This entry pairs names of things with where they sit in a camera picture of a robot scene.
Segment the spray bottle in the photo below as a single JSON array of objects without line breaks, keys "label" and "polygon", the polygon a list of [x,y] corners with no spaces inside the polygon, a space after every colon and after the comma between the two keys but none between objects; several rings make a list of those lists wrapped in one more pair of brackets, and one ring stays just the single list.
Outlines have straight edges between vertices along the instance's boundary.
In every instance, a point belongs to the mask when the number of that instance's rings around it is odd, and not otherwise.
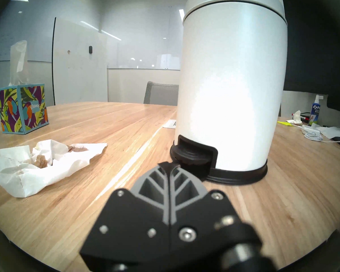
[{"label": "spray bottle", "polygon": [[319,112],[320,112],[320,99],[324,99],[324,97],[321,95],[316,95],[315,102],[312,104],[311,107],[311,114],[310,114],[310,120],[309,120],[309,126],[312,125],[312,123],[317,124],[317,119],[319,118]]}]

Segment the crumpled paper towel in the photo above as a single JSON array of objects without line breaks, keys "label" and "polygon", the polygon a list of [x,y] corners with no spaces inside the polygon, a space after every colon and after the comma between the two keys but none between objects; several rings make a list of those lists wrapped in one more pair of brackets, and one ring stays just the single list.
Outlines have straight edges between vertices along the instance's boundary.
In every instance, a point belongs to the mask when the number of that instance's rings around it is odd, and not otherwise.
[{"label": "crumpled paper towel", "polygon": [[297,112],[295,112],[293,114],[293,120],[287,120],[287,122],[289,122],[290,124],[301,125],[301,111],[298,110]]},{"label": "crumpled paper towel", "polygon": [[340,137],[340,128],[337,127],[316,127],[324,136],[326,136],[328,139],[332,139],[334,137]]},{"label": "crumpled paper towel", "polygon": [[[0,185],[14,197],[29,197],[88,166],[107,143],[71,146],[85,147],[88,151],[68,153],[65,144],[51,139],[38,142],[32,154],[29,145],[0,149]],[[40,169],[32,164],[38,155],[45,156],[48,167]]]}]

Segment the charging cable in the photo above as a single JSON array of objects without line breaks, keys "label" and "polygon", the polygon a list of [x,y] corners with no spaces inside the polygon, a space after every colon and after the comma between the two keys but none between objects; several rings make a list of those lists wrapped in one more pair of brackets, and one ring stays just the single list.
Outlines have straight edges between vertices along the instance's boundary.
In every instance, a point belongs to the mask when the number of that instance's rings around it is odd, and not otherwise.
[{"label": "charging cable", "polygon": [[300,127],[298,125],[295,125],[295,124],[291,124],[293,126],[296,126],[300,129],[303,129],[304,131],[306,131],[305,133],[305,138],[307,139],[310,139],[312,141],[321,141],[321,142],[324,142],[324,143],[327,143],[327,142],[336,142],[336,143],[340,143],[340,141],[324,141],[322,136],[321,136],[321,133],[320,131],[314,131],[313,129],[311,128],[308,128],[308,127]]}]

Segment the wood grain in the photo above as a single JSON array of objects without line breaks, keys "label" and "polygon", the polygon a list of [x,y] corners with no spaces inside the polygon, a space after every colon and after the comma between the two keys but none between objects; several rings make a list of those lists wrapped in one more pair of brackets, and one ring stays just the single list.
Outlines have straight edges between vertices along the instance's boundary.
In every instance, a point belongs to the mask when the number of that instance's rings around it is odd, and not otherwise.
[{"label": "wood grain", "polygon": [[[48,107],[48,117],[49,125],[27,135],[0,128],[0,148],[32,148],[46,139],[108,146],[89,166],[31,197],[14,198],[0,186],[0,230],[55,269],[88,271],[78,252],[111,192],[131,188],[138,176],[171,160],[175,130],[161,126],[176,118],[176,107],[87,102]],[[307,140],[298,128],[277,124],[268,174],[260,182],[204,185],[227,193],[278,268],[340,229],[340,146]]]}]

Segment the tissue box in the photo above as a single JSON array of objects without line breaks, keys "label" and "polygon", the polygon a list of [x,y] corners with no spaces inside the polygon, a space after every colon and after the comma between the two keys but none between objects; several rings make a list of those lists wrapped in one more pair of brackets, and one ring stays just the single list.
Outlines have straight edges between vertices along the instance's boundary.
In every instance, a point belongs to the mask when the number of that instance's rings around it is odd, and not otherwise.
[{"label": "tissue box", "polygon": [[24,84],[1,88],[0,119],[3,133],[24,135],[48,125],[44,84]]}]

